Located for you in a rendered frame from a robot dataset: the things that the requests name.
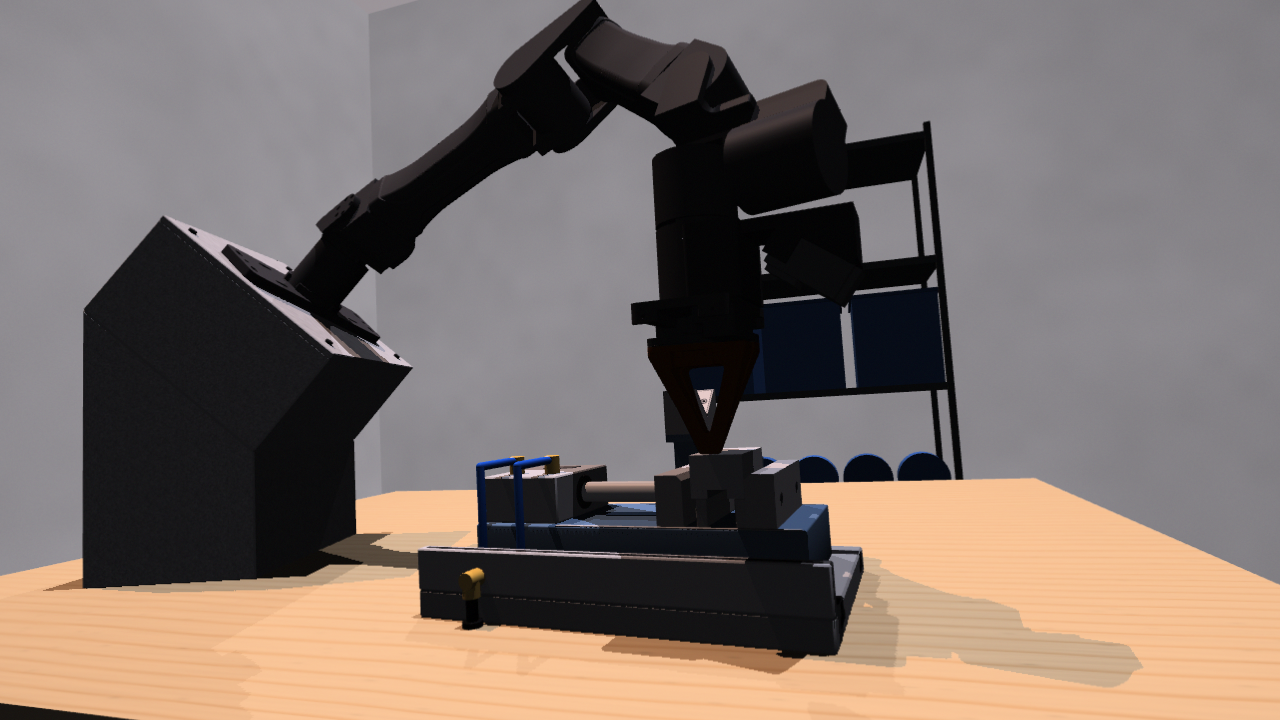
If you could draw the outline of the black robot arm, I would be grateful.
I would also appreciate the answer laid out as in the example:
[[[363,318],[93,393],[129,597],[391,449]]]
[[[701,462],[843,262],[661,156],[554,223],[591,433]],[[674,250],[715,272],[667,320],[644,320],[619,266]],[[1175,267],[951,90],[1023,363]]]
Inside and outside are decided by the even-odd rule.
[[[562,49],[575,82],[556,61]],[[422,158],[328,211],[316,224],[321,240],[294,272],[229,243],[221,254],[253,284],[376,343],[380,336],[340,305],[366,264],[396,269],[456,199],[532,152],[575,149],[620,105],[676,145],[652,159],[657,231],[678,218],[724,217],[682,225],[687,297],[733,293],[764,307],[763,245],[765,272],[842,307],[865,277],[854,202],[739,219],[739,208],[756,215],[844,193],[847,124],[826,79],[756,101],[724,47],[660,44],[622,29],[596,0],[580,0],[504,61],[494,87]]]

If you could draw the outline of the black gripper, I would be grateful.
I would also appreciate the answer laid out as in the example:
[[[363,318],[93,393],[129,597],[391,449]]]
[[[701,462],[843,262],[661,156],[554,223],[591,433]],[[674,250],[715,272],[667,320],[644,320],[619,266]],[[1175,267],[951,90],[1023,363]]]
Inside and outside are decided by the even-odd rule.
[[[721,454],[760,352],[764,310],[733,293],[686,296],[682,225],[724,217],[685,217],[657,231],[659,300],[631,304],[632,325],[657,325],[648,359],[678,410],[698,452]],[[724,366],[710,430],[689,372]]]

